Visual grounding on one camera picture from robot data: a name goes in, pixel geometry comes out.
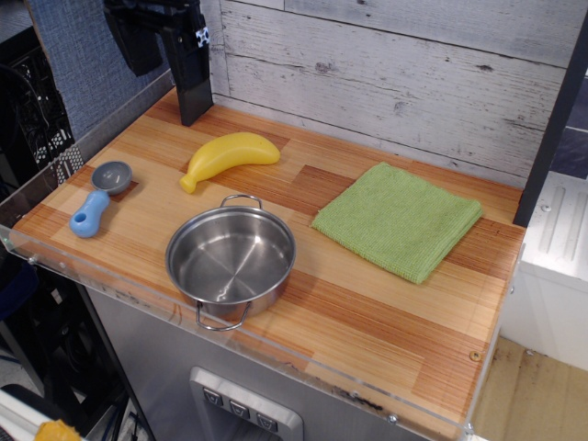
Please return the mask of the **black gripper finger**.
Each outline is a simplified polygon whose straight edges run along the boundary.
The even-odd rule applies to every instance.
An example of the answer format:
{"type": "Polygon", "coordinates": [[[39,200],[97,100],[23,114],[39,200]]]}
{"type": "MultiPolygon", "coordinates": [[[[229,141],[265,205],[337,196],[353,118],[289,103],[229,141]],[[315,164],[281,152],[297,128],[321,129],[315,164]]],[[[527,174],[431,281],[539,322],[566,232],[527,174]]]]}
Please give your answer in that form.
{"type": "Polygon", "coordinates": [[[163,63],[156,35],[169,11],[166,1],[105,1],[104,14],[121,54],[136,76],[163,63]]]}
{"type": "Polygon", "coordinates": [[[209,40],[199,1],[172,1],[171,48],[168,61],[180,91],[209,80],[209,40]]]}

